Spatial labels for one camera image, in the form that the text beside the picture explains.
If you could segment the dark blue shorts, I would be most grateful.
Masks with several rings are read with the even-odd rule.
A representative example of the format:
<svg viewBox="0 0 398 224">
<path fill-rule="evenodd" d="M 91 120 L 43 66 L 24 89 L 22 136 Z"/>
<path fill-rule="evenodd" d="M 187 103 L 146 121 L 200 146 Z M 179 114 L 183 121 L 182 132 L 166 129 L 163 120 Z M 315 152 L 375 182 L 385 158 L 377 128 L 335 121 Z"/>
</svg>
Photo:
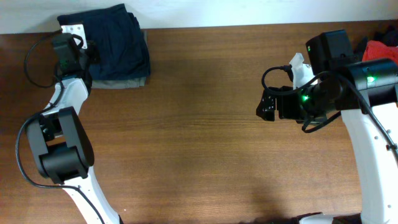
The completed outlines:
<svg viewBox="0 0 398 224">
<path fill-rule="evenodd" d="M 137 18 L 124 4 L 57 17 L 61 26 L 83 24 L 86 40 L 96 45 L 94 80 L 130 80 L 150 75 L 150 56 Z"/>
</svg>

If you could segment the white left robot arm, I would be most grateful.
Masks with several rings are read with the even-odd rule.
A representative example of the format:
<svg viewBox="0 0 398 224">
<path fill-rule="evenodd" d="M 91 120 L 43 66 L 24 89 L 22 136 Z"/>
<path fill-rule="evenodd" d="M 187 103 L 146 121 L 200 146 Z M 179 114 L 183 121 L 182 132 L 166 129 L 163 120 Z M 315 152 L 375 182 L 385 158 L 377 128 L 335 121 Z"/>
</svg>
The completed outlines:
<svg viewBox="0 0 398 224">
<path fill-rule="evenodd" d="M 35 187 L 64 190 L 87 223 L 122 223 L 96 179 L 94 150 L 78 117 L 91 92 L 89 68 L 99 59 L 96 47 L 85 46 L 82 36 L 60 30 L 47 37 L 58 57 L 52 83 L 55 91 L 48 105 L 28 118 L 19 132 L 26 133 L 39 174 L 52 184 L 29 178 L 17 149 L 18 168 Z"/>
</svg>

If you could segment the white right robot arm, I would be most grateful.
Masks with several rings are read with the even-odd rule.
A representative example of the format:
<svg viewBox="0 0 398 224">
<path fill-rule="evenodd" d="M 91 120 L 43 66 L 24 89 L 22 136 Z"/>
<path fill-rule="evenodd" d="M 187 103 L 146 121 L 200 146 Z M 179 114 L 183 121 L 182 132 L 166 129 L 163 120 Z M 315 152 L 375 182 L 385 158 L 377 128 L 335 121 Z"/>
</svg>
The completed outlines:
<svg viewBox="0 0 398 224">
<path fill-rule="evenodd" d="M 292 86 L 265 86 L 256 109 L 266 121 L 291 119 L 313 133 L 341 118 L 349 132 L 361 186 L 362 209 L 321 212 L 291 223 L 397 222 L 397 64 L 364 61 L 344 30 L 321 33 L 306 44 L 309 63 L 296 54 L 280 66 Z"/>
</svg>

